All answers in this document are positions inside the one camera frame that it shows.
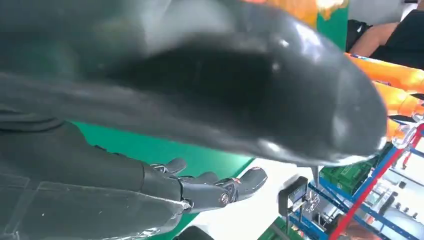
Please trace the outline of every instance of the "black device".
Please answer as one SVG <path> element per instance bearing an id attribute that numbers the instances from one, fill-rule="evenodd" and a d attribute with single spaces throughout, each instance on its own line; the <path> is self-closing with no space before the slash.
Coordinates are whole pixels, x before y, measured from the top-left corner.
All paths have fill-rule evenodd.
<path id="1" fill-rule="evenodd" d="M 318 224 L 318 226 L 321 226 L 321 227 L 324 227 L 325 229 L 328 229 L 329 228 L 329 226 L 331 226 L 332 224 L 331 224 L 331 221 L 330 221 L 330 219 L 326 219 L 326 218 L 324 218 L 321 214 L 319 214 L 319 213 L 315 213 L 313 216 L 312 216 L 312 220 L 316 223 L 316 224 Z"/>
<path id="2" fill-rule="evenodd" d="M 302 205 L 306 201 L 308 179 L 300 176 L 290 186 L 278 193 L 278 213 L 285 216 L 286 233 L 289 233 L 289 216 L 299 209 L 299 221 L 302 221 Z"/>
<path id="3" fill-rule="evenodd" d="M 327 235 L 331 235 L 334 230 L 336 230 L 338 226 L 339 219 L 343 216 L 343 214 L 337 214 L 333 220 L 328 220 L 329 222 L 325 225 L 325 233 Z"/>
<path id="4" fill-rule="evenodd" d="M 197 226 L 189 226 L 173 240 L 214 240 L 209 234 Z"/>

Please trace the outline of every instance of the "clear plastic sheet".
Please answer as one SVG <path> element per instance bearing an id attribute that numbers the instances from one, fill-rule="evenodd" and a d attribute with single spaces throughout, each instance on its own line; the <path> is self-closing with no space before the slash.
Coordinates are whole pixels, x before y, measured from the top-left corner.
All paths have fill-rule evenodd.
<path id="1" fill-rule="evenodd" d="M 172 230 L 188 205 L 126 190 L 0 174 L 1 240 L 131 240 Z"/>

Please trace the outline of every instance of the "metal shelf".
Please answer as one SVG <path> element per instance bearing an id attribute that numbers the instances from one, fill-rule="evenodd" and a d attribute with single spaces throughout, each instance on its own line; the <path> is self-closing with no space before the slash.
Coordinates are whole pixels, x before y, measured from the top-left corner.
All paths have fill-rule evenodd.
<path id="1" fill-rule="evenodd" d="M 406 239 L 410 240 L 419 240 L 415 236 L 411 235 L 406 230 L 402 229 L 395 223 L 391 222 L 387 218 L 385 218 L 383 215 L 380 215 L 378 212 L 373 210 L 371 207 L 366 205 L 364 203 L 364 200 L 368 196 L 368 194 L 371 192 L 371 190 L 376 185 L 377 181 L 382 177 L 382 175 L 387 171 L 387 169 L 390 168 L 390 166 L 395 163 L 404 153 L 408 154 L 414 154 L 421 158 L 424 158 L 424 152 L 421 152 L 415 147 L 417 146 L 418 140 L 423 136 L 424 134 L 424 124 L 421 124 L 418 127 L 417 133 L 415 134 L 415 137 L 412 138 L 411 143 L 409 146 L 405 149 L 397 149 L 393 147 L 387 154 L 384 156 L 383 160 L 376 166 L 374 171 L 369 175 L 369 177 L 363 182 L 363 184 L 358 188 L 358 190 L 353 195 L 349 195 L 348 193 L 342 191 L 341 189 L 337 188 L 334 184 L 328 182 L 324 178 L 320 177 L 319 185 L 320 188 L 323 188 L 324 190 L 320 190 L 315 186 L 315 184 L 309 183 L 309 189 L 317 193 L 321 198 L 327 200 L 330 204 L 334 205 L 337 209 L 339 209 L 341 212 L 346 214 L 346 217 L 342 220 L 340 225 L 336 228 L 333 233 L 328 236 L 325 231 L 315 224 L 314 222 L 306 219 L 303 217 L 301 221 L 294 217 L 290 217 L 290 221 L 295 224 L 300 230 L 302 230 L 307 236 L 309 236 L 310 239 L 319 239 L 319 240 L 336 240 L 339 234 L 344 230 L 344 228 L 347 226 L 348 222 L 353 218 L 356 220 L 361 226 L 369 230 L 370 232 L 373 232 L 375 235 L 379 236 L 383 240 L 389 240 L 387 236 L 385 236 L 383 233 L 381 233 L 382 227 L 378 230 L 372 227 L 370 224 L 368 224 L 365 220 L 360 218 L 358 215 L 355 214 L 355 212 L 358 209 L 361 209 L 365 213 L 372 216 L 376 221 L 379 221 L 382 223 L 383 226 L 386 226 L 395 232 L 397 232 L 399 235 L 405 237 Z M 352 207 L 348 207 L 345 204 L 345 201 L 349 201 L 353 204 Z"/>

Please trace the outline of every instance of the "orange tube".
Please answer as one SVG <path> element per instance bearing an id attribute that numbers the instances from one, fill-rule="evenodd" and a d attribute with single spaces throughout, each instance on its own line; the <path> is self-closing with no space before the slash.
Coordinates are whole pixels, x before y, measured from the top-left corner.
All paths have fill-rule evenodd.
<path id="1" fill-rule="evenodd" d="M 243 0 L 248 3 L 267 4 L 282 10 L 300 19 L 312 28 L 317 27 L 318 4 L 317 0 Z"/>
<path id="2" fill-rule="evenodd" d="M 422 120 L 424 116 L 423 101 L 409 95 L 402 89 L 373 82 L 387 108 L 387 115 L 403 115 Z"/>
<path id="3" fill-rule="evenodd" d="M 403 89 L 408 94 L 424 94 L 424 71 L 368 57 L 346 56 L 371 80 Z"/>

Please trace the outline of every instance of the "orange inflatable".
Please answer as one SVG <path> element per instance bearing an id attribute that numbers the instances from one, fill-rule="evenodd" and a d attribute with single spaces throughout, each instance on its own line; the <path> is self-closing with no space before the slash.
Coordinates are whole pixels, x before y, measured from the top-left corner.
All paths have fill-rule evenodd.
<path id="1" fill-rule="evenodd" d="M 416 121 L 423 119 L 424 106 L 422 106 L 422 100 L 409 95 L 402 89 L 379 82 L 373 83 L 386 105 L 388 116 L 402 115 L 412 117 Z"/>
<path id="2" fill-rule="evenodd" d="M 244 0 L 245 2 L 268 4 L 285 10 L 312 28 L 317 27 L 318 13 L 329 20 L 334 11 L 348 6 L 348 0 Z"/>
<path id="3" fill-rule="evenodd" d="M 408 94 L 424 94 L 424 71 L 346 53 L 371 80 L 402 89 Z"/>

